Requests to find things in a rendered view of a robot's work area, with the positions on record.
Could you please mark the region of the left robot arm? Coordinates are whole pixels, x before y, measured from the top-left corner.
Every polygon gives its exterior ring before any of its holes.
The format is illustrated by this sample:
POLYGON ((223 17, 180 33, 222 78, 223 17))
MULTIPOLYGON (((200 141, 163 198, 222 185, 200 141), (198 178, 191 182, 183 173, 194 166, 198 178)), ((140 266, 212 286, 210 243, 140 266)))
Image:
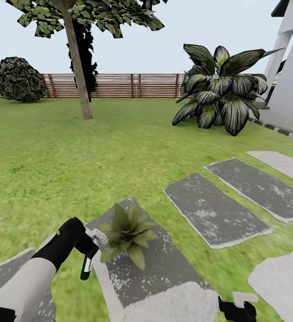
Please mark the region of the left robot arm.
POLYGON ((77 217, 70 218, 53 233, 17 274, 0 289, 0 322, 32 322, 51 282, 72 249, 92 259, 99 247, 95 239, 107 244, 98 229, 88 235, 77 217))

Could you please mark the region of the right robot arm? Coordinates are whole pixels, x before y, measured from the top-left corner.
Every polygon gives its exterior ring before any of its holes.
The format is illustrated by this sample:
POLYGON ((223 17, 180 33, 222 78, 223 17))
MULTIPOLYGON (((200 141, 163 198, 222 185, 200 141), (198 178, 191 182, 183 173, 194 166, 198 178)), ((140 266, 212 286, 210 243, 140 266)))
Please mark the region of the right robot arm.
POLYGON ((234 322, 256 322, 255 308, 250 302, 257 302, 257 296, 249 292, 233 292, 232 303, 219 298, 220 311, 226 320, 234 322))

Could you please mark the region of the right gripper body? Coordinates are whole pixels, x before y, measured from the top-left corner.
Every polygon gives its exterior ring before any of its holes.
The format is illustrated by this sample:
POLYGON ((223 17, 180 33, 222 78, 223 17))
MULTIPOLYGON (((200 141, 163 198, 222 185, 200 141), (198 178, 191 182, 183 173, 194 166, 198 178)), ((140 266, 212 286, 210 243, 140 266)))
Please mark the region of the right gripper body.
POLYGON ((238 319, 242 316, 251 318, 253 322, 256 322, 255 308, 252 305, 244 304, 244 308, 237 308, 234 303, 223 302, 223 311, 226 320, 238 322, 238 319))

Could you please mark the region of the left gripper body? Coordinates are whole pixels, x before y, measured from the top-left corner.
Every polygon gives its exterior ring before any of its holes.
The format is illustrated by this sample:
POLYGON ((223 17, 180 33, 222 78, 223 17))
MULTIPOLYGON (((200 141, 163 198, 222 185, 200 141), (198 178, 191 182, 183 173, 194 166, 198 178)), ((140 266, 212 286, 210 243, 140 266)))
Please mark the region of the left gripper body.
POLYGON ((82 246, 75 248, 78 249, 81 254, 87 256, 90 259, 92 259, 99 250, 99 247, 93 242, 92 238, 89 237, 89 235, 87 235, 87 240, 82 246))

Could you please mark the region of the insectifuge atomizer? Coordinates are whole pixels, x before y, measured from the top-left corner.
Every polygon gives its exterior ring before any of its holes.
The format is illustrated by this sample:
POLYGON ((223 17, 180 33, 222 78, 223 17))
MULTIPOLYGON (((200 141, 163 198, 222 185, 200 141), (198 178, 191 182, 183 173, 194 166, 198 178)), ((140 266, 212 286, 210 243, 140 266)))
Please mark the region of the insectifuge atomizer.
POLYGON ((81 270, 81 276, 80 276, 81 280, 87 280, 89 278, 91 267, 93 266, 92 263, 93 263, 93 258, 90 259, 87 256, 85 256, 82 270, 81 270))

